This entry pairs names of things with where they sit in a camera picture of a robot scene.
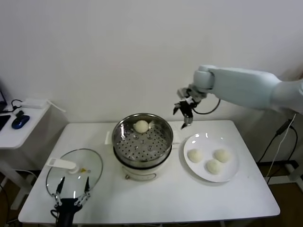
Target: white table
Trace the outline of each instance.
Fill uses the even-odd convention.
[[[25,140],[29,137],[30,133],[37,126],[41,118],[44,116],[46,111],[49,109],[50,105],[46,105],[43,109],[32,109],[32,108],[22,108],[26,115],[30,116],[28,122],[18,130],[11,127],[12,122],[16,118],[13,113],[3,113],[0,115],[11,115],[10,119],[0,131],[0,149],[17,149],[23,145]],[[22,202],[24,196],[29,194],[32,189],[29,183],[32,176],[29,176],[27,180],[21,177],[5,160],[0,159],[0,172],[5,175],[5,179],[2,181],[1,185],[4,186],[7,179],[10,179],[13,183],[21,188],[15,201],[11,205],[12,210],[17,210],[20,203]]]
[[[74,224],[167,223],[229,220],[275,216],[280,213],[254,159],[231,121],[194,122],[180,130],[182,122],[170,122],[181,140],[198,132],[219,132],[239,150],[240,170],[227,183],[211,183],[191,173],[182,159],[182,144],[172,150],[163,175],[150,182],[126,180],[112,147],[104,144],[115,123],[71,123],[66,126],[51,156],[78,148],[90,148],[103,158],[104,170],[91,198],[75,214]],[[54,200],[47,193],[44,166],[19,220],[53,224]]]

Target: white plate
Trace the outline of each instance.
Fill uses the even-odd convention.
[[[203,159],[199,163],[193,163],[187,157],[187,152],[191,149],[198,149],[203,154]],[[218,175],[211,174],[206,169],[207,161],[214,159],[214,152],[218,149],[225,149],[231,154],[231,159],[227,163],[222,163],[222,171]],[[198,176],[212,182],[226,182],[231,180],[239,170],[239,158],[237,151],[224,141],[224,138],[208,133],[197,133],[191,136],[184,145],[184,158],[189,168]]]

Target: blue mouse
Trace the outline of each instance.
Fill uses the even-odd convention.
[[[28,122],[28,120],[29,120],[29,116],[27,115],[16,117],[13,123],[11,124],[11,127],[13,129],[21,129],[23,125],[25,125],[26,122]]]

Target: glass lid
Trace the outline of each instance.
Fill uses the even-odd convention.
[[[58,185],[61,183],[61,198],[78,198],[84,194],[87,181],[91,190],[103,170],[101,156],[91,149],[78,149],[70,151],[61,157],[62,160],[71,161],[79,168],[76,173],[71,173],[67,169],[52,167],[46,178],[46,188],[50,195],[56,193]]]

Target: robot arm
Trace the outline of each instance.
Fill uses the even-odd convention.
[[[253,109],[291,109],[303,113],[303,79],[282,82],[268,72],[205,65],[195,71],[192,84],[178,90],[182,100],[175,104],[174,114],[180,109],[184,115],[182,128],[192,123],[192,109],[207,93]]]

